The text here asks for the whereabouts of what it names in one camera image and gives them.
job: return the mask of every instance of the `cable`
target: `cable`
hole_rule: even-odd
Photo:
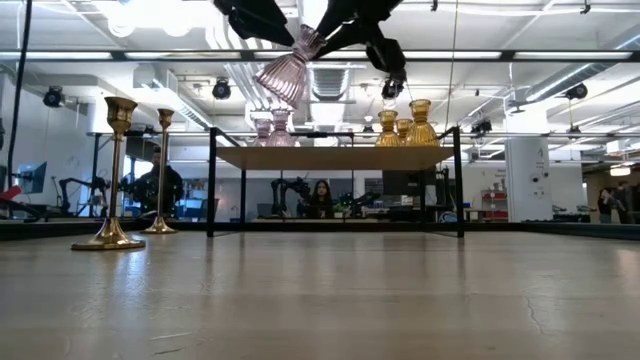
[[[16,148],[16,134],[18,132],[18,117],[20,116],[20,93],[22,92],[22,80],[24,78],[24,66],[27,61],[27,49],[29,47],[29,34],[31,33],[31,13],[33,11],[33,0],[26,0],[24,33],[22,36],[22,48],[20,49],[20,61],[16,76],[16,93],[13,101],[13,121],[11,123],[11,137],[9,140],[9,151],[7,153],[7,180],[8,186],[13,184],[13,152]]]
[[[451,110],[451,84],[453,83],[453,69],[456,63],[456,40],[458,38],[458,6],[459,6],[459,0],[456,0],[456,15],[453,20],[453,44],[451,49],[451,70],[449,71],[449,89],[448,89],[449,94],[447,95],[447,114],[446,114],[446,120],[444,123],[444,131],[447,131],[447,127],[449,126],[449,112]]]

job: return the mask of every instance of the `woman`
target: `woman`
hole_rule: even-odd
[[[598,198],[598,211],[600,212],[600,223],[611,224],[611,209],[615,200],[607,189],[600,190],[600,198]]]
[[[329,183],[319,180],[313,189],[307,215],[311,219],[333,219],[333,199]]]

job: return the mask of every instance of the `computer monitor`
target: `computer monitor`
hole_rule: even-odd
[[[435,185],[435,168],[424,170],[424,185]],[[420,196],[420,172],[419,171],[383,171],[382,172],[383,195],[407,195]]]
[[[40,194],[44,190],[44,177],[47,173],[47,162],[40,166],[20,165],[18,166],[18,185],[22,188],[23,194]]]

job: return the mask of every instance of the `shelf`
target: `shelf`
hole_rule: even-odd
[[[244,170],[425,170],[453,156],[447,147],[240,147],[217,156]]]

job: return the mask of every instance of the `brass candlestick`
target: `brass candlestick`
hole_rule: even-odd
[[[124,141],[124,133],[129,130],[133,118],[133,110],[138,106],[135,102],[120,97],[106,97],[109,110],[107,123],[113,129],[113,167],[111,168],[111,201],[109,202],[109,217],[104,219],[102,228],[86,243],[71,245],[72,250],[116,250],[132,249],[145,246],[144,241],[131,240],[122,231],[116,217],[118,203],[118,171],[120,169],[120,144]]]
[[[143,234],[175,234],[178,231],[170,228],[164,221],[162,215],[162,208],[164,205],[164,183],[166,177],[167,167],[167,146],[169,143],[169,136],[167,135],[167,128],[171,126],[171,116],[173,116],[173,110],[158,109],[160,126],[162,126],[162,150],[160,152],[160,181],[158,185],[158,215],[150,228],[142,231]]]

